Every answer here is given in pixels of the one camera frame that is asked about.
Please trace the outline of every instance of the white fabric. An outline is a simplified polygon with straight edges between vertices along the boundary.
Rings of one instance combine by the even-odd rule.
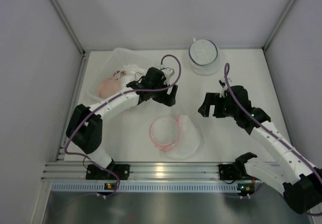
[[[132,81],[137,81],[141,78],[141,76],[145,76],[147,73],[146,69],[142,69],[136,64],[124,65],[118,72],[118,79],[122,88],[126,87],[126,85]]]
[[[155,147],[163,152],[171,151],[179,141],[179,127],[172,117],[162,117],[154,121],[150,137]]]
[[[191,157],[201,143],[201,135],[191,119],[187,115],[178,117],[180,139],[176,147],[165,152],[165,155],[174,160],[184,160]]]

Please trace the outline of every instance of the metal floor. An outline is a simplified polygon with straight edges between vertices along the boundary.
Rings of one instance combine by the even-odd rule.
[[[312,223],[268,186],[251,200],[221,193],[119,193],[107,200],[87,196],[66,208],[83,194],[51,192],[43,224]]]

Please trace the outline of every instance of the pink rim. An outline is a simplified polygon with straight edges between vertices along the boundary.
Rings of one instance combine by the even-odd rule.
[[[163,118],[168,118],[168,119],[171,119],[171,120],[173,120],[173,121],[175,121],[176,123],[177,123],[177,128],[178,128],[178,139],[176,140],[176,141],[174,141],[174,142],[170,142],[170,143],[167,143],[167,144],[161,144],[161,143],[159,143],[157,140],[155,140],[155,138],[153,137],[153,134],[152,134],[152,130],[153,130],[153,126],[154,126],[154,124],[157,122],[157,121],[159,121],[160,119],[163,119]],[[151,126],[150,126],[150,130],[149,130],[149,133],[150,133],[150,138],[151,138],[151,140],[154,142],[154,145],[155,145],[155,147],[157,148],[157,149],[159,149],[160,151],[163,151],[163,152],[169,152],[169,151],[171,151],[171,150],[173,150],[176,146],[177,146],[177,144],[178,144],[178,142],[179,142],[179,140],[180,140],[180,135],[181,135],[181,133],[180,133],[180,128],[179,128],[179,121],[180,121],[180,117],[178,117],[178,120],[175,120],[173,117],[170,117],[170,116],[166,116],[166,117],[161,117],[161,118],[158,118],[157,120],[155,120],[152,124],[151,124]]]

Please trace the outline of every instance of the white wall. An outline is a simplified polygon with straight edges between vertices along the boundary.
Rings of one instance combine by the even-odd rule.
[[[58,0],[84,49],[262,47],[288,0]]]
[[[29,223],[80,54],[48,0],[0,0],[0,223]]]
[[[294,145],[322,167],[322,0],[298,0],[267,52]]]

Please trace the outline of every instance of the white panel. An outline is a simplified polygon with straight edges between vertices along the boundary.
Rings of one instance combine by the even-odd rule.
[[[85,49],[262,47],[288,0],[58,0]]]
[[[183,160],[184,162],[230,162],[247,152],[255,153],[262,160],[273,161],[261,144],[238,127],[232,118],[203,118],[198,113],[206,92],[221,92],[222,88],[218,81],[223,76],[223,67],[211,76],[201,76],[191,70],[187,50],[151,50],[138,53],[155,59],[155,62],[159,62],[166,54],[173,54],[180,60],[182,74],[178,81],[176,104],[167,107],[155,101],[148,101],[104,121],[102,146],[114,161],[182,161],[167,158],[154,146],[149,137],[149,128],[156,119],[168,115],[177,118],[180,114],[191,118],[203,139],[200,148],[190,158]],[[106,64],[110,55],[110,51],[91,52],[78,104],[89,106],[97,102],[88,95],[88,89],[92,79],[97,77],[97,72]],[[279,132],[288,138],[263,51],[222,49],[219,50],[219,55],[222,62],[230,63],[229,77],[232,79],[232,84],[244,86],[248,90],[252,105],[261,107],[272,118]],[[178,73],[174,59],[166,58],[164,64],[174,67],[176,74]],[[82,152],[74,143],[70,144],[68,150]],[[67,161],[83,159],[75,155],[65,156]]]
[[[322,167],[322,0],[298,0],[267,52],[293,144]]]
[[[81,58],[48,0],[0,4],[0,223],[29,223]]]

